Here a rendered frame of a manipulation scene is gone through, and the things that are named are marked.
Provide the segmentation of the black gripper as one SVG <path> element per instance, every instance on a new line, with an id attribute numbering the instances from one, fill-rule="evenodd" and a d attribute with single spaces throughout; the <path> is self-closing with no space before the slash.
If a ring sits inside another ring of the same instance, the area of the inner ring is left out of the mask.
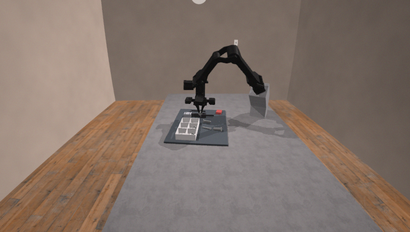
<path id="1" fill-rule="evenodd" d="M 204 94 L 204 97 L 205 97 L 205 90 L 204 91 L 197 91 L 196 90 L 196 94 L 197 93 L 198 93 L 198 95 Z M 195 105 L 195 99 L 192 99 L 192 97 L 187 97 L 185 99 L 185 104 L 190 104 L 191 102 L 193 102 L 193 105 Z M 207 105 L 207 102 L 210 105 L 215 105 L 215 98 L 209 98 L 208 100 L 206 100 L 206 103 L 202 105 L 201 113 L 203 111 L 204 106 Z M 198 112 L 200 112 L 199 105 L 196 105 L 196 108 L 197 108 Z"/>

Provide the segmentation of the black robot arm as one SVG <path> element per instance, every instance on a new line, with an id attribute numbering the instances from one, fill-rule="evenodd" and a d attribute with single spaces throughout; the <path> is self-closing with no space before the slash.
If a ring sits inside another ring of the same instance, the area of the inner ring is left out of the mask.
<path id="1" fill-rule="evenodd" d="M 227 52 L 227 58 L 220 57 Z M 214 69 L 217 63 L 232 63 L 236 64 L 240 70 L 245 74 L 247 83 L 253 88 L 256 95 L 265 92 L 264 83 L 262 76 L 253 72 L 248 64 L 241 57 L 240 51 L 236 45 L 225 46 L 219 51 L 213 52 L 212 56 L 205 64 L 205 66 L 199 70 L 193 80 L 184 80 L 184 90 L 193 90 L 196 88 L 197 91 L 205 90 L 205 83 L 208 83 L 207 77 L 210 72 Z M 206 103 L 206 98 L 204 94 L 195 96 L 195 105 L 202 106 Z"/>

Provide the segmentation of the grey metal clevis fork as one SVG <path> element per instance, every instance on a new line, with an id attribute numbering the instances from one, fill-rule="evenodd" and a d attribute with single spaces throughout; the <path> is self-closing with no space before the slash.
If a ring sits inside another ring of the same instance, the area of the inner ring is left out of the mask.
<path id="1" fill-rule="evenodd" d="M 199 116 L 200 118 L 206 118 L 206 116 L 212 116 L 212 115 L 206 115 L 206 113 L 202 113 L 201 116 Z"/>

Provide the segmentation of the white compartment tray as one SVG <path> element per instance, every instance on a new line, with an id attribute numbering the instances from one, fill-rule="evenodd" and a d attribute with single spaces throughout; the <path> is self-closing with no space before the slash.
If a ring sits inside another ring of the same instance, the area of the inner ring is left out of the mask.
<path id="1" fill-rule="evenodd" d="M 176 140 L 196 141 L 199 123 L 200 123 L 199 118 L 183 117 L 175 133 Z M 196 126 L 197 128 L 193 129 L 194 126 Z M 194 133 L 194 135 L 192 135 L 192 133 Z"/>

